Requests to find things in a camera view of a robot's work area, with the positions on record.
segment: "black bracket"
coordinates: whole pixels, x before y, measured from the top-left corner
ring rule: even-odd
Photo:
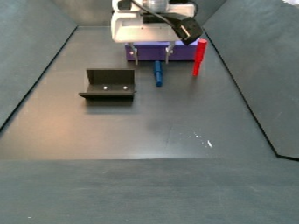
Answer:
[[[134,97],[134,70],[88,69],[88,90],[78,95],[89,100]]]

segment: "blue handle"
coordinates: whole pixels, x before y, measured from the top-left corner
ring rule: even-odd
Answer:
[[[161,61],[153,63],[155,85],[160,87],[164,84]]]

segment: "red object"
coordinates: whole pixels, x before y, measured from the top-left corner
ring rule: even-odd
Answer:
[[[208,41],[203,38],[197,41],[197,47],[196,47],[196,52],[193,57],[193,68],[192,68],[193,76],[199,75],[207,44],[208,44]]]

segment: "purple block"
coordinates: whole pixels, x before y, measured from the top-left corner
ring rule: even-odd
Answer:
[[[164,60],[165,47],[169,42],[137,42],[134,48],[137,52],[137,60]],[[193,60],[197,41],[191,45],[184,45],[181,41],[175,42],[172,55],[168,60]],[[130,48],[125,45],[125,59],[134,60],[133,55],[129,54]]]

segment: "gray wall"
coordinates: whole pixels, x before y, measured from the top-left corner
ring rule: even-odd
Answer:
[[[279,155],[299,158],[299,9],[228,0],[204,25]]]
[[[52,0],[82,26],[109,26],[112,0]],[[203,25],[227,0],[195,0],[200,12],[196,16]]]
[[[52,0],[81,26],[109,26],[112,0]]]
[[[74,28],[49,0],[0,0],[0,128]]]

